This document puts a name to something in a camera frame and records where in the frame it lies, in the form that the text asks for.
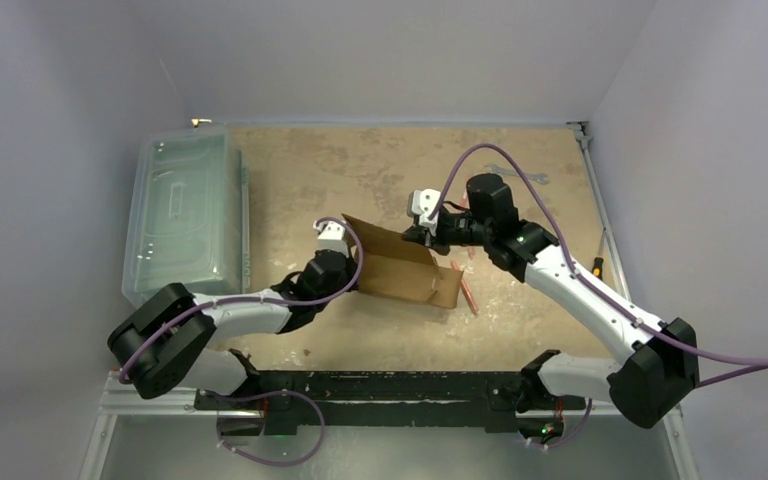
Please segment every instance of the screwdriver handle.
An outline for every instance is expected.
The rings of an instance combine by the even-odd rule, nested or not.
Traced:
[[[602,280],[602,265],[604,265],[604,263],[605,259],[602,257],[596,257],[593,259],[593,270],[591,270],[591,272],[599,280]]]

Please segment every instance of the metal frame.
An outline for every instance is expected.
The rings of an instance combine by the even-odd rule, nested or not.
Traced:
[[[547,128],[558,128],[558,125],[546,126]],[[628,291],[625,274],[623,272],[622,262],[616,249],[614,232],[611,223],[608,220],[608,214],[605,210],[605,204],[602,201],[599,184],[596,181],[596,175],[593,170],[593,163],[590,158],[588,144],[592,137],[586,134],[585,123],[569,123],[567,128],[573,131],[576,141],[579,143],[581,158],[584,163],[588,180],[593,191],[594,201],[599,213],[599,219],[602,227],[605,229],[605,244],[610,253],[613,266],[614,284],[617,286],[617,293],[631,301],[631,295]],[[529,126],[529,128],[540,128],[540,126]],[[112,372],[108,375],[102,394],[98,417],[93,428],[90,444],[87,448],[87,454],[84,459],[80,480],[97,480],[101,478],[104,463],[107,457],[110,443],[115,433],[118,417],[131,415],[146,416],[222,416],[222,417],[257,417],[256,412],[252,411],[209,411],[195,410],[193,402],[196,396],[196,390],[190,388],[176,388],[166,395],[154,400],[143,400],[131,386],[121,385],[118,381],[119,375]],[[529,411],[517,414],[517,417],[544,417],[552,412]],[[580,417],[583,412],[570,411],[568,417]],[[610,403],[594,402],[591,415],[594,416],[620,416],[620,412]],[[684,415],[681,406],[676,406],[672,411],[664,416],[663,424],[666,430],[670,449],[672,451],[674,463],[679,477],[683,480],[698,480],[699,472],[691,453],[690,444],[684,429]]]

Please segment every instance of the cardboard box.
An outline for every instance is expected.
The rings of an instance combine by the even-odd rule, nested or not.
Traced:
[[[364,265],[358,280],[361,293],[442,308],[457,307],[463,272],[437,265],[427,248],[403,241],[399,232],[346,214],[343,218],[363,245]]]

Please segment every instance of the wooden tabletop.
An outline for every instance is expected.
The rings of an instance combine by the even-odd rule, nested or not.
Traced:
[[[573,256],[590,265],[602,225],[572,131],[521,128],[234,128],[250,169],[252,289],[304,267],[316,249],[314,220],[347,213],[402,231],[408,194],[441,189],[452,165],[480,142],[506,149],[528,173],[548,176],[538,192],[556,216]],[[476,152],[448,199],[458,202],[466,179],[485,165],[509,168],[495,152]],[[520,217],[549,228],[517,177],[511,185]],[[608,252],[605,279],[612,284]],[[309,325],[284,335],[249,335],[219,348],[251,353],[261,369],[512,370],[546,349],[608,356],[590,332],[560,306],[494,267],[481,249],[473,260],[453,247],[448,265],[466,268],[478,304],[463,297],[443,310],[352,293]]]

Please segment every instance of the gray wall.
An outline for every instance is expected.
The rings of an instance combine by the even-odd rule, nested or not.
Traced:
[[[583,120],[654,0],[132,0],[192,111],[251,122]]]
[[[0,0],[0,479],[75,478],[140,137],[184,110],[118,1]]]
[[[768,356],[768,2],[658,2],[592,132],[632,295]],[[704,478],[768,478],[768,371],[685,406]]]

